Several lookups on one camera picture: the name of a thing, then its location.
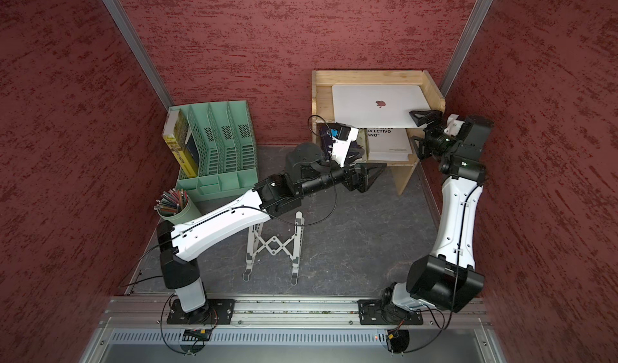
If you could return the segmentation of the silver laptop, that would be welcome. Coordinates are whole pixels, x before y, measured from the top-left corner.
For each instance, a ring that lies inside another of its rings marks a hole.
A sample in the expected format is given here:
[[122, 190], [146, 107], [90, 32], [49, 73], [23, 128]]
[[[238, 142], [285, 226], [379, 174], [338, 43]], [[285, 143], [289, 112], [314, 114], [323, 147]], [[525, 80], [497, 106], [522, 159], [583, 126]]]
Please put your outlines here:
[[416, 128], [412, 111], [430, 110], [419, 86], [335, 85], [334, 119], [356, 128]]

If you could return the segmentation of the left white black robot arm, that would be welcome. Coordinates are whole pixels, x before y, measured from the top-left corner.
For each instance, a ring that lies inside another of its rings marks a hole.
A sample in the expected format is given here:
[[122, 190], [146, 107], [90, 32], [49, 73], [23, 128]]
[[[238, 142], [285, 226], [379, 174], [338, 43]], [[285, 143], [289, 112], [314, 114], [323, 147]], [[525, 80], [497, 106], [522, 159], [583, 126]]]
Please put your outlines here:
[[183, 224], [164, 221], [157, 227], [159, 263], [166, 288], [173, 290], [185, 313], [208, 309], [198, 257], [228, 237], [277, 219], [298, 208], [304, 197], [342, 184], [366, 192], [386, 170], [386, 163], [355, 163], [328, 155], [305, 143], [288, 152], [285, 168], [258, 182], [221, 208]]

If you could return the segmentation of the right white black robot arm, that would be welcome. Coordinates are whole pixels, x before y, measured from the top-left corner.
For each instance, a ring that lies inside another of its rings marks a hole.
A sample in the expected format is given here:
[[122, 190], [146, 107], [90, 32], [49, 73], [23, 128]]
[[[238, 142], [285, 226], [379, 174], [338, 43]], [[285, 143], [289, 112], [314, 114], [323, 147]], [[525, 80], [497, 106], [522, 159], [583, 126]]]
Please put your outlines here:
[[407, 280], [387, 288], [381, 310], [389, 321], [421, 308], [459, 312], [481, 293], [484, 276], [476, 272], [473, 231], [486, 167], [481, 162], [493, 123], [481, 116], [444, 118], [439, 110], [412, 111], [424, 130], [412, 140], [418, 158], [433, 158], [444, 175], [442, 213], [435, 245], [414, 262]]

